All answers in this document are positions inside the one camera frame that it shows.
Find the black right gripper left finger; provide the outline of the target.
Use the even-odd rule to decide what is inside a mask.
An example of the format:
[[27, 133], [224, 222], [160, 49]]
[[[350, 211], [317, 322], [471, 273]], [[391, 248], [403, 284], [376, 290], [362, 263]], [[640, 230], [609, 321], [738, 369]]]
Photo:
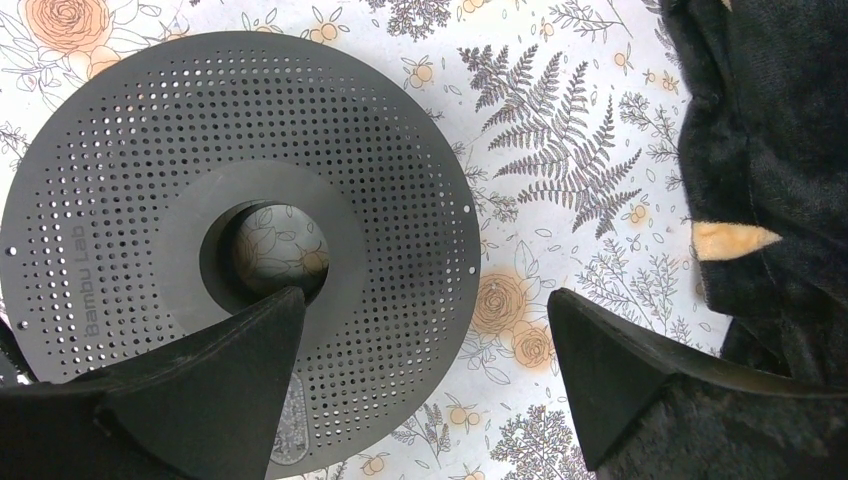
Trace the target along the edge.
[[5, 479], [261, 479], [301, 340], [288, 287], [63, 384], [1, 392]]

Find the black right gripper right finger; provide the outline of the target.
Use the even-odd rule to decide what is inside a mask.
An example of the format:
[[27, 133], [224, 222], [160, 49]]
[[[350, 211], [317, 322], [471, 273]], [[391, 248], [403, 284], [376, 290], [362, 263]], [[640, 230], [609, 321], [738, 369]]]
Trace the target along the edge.
[[548, 318], [586, 467], [600, 479], [843, 479], [847, 394], [743, 367], [567, 290]]

